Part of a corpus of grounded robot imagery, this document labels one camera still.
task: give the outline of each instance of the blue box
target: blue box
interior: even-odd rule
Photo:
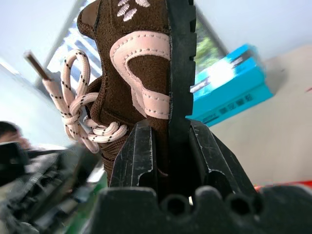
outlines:
[[[212,126],[246,110],[273,94],[254,46],[243,45],[195,77],[193,114]]]

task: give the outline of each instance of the pink shoelace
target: pink shoelace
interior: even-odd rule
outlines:
[[[81,73],[78,81],[76,96],[71,90],[70,73],[71,67],[75,60],[78,60],[81,67]],[[127,131],[127,125],[119,125],[112,122],[109,126],[98,125],[92,119],[85,117],[83,122],[86,126],[91,127],[87,131],[79,123],[82,114],[82,107],[87,103],[94,102],[98,93],[86,94],[90,80],[90,64],[86,54],[81,50],[72,50],[64,60],[64,67],[61,73],[62,94],[59,87],[53,80],[43,80],[46,90],[49,92],[56,108],[62,114],[65,131],[69,138],[83,142],[92,152],[99,151],[98,143],[108,143],[120,139]]]

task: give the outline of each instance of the green foliage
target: green foliage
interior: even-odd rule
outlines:
[[[196,23],[196,33],[197,51],[194,60],[196,62],[196,73],[199,73],[219,61],[220,55],[218,53],[218,48],[209,38],[206,29],[200,21],[197,21]]]

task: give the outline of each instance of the brown suede shoe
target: brown suede shoe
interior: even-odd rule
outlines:
[[[192,37],[191,45],[180,47],[187,56],[179,58],[178,54],[172,53],[174,39],[171,35],[174,32],[183,35],[181,29],[187,27],[188,39],[189,34],[195,31],[195,12],[190,8],[191,14],[188,14],[188,8],[181,8],[180,16],[187,18],[181,22],[187,23],[182,23],[180,28],[169,26],[168,19],[172,16],[169,16],[168,9],[174,7],[170,4],[167,6],[166,0],[97,0],[80,13],[77,21],[79,31],[95,40],[103,70],[102,77],[94,81],[87,91],[99,92],[96,101],[88,105],[90,117],[100,125],[121,122],[128,125],[130,131],[136,122],[146,117],[156,132],[157,167],[163,176],[169,174],[169,128],[171,134],[181,133],[172,142],[181,144],[188,139],[190,125],[185,116],[192,113],[193,96],[189,87],[193,85],[195,74],[192,58],[196,38]],[[188,0],[179,5],[184,7],[185,4],[192,5]],[[187,72],[171,68],[177,61],[179,67],[184,67]],[[179,87],[177,80],[183,79],[184,73],[189,77]],[[126,138],[100,145],[109,178]]]

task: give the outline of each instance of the black rubber sole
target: black rubber sole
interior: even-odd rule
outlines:
[[[193,163],[188,147],[191,122],[185,117],[193,111],[190,87],[195,82],[196,12],[193,0],[167,0],[167,9],[171,29],[169,193],[190,196],[185,183],[193,179],[188,172]]]

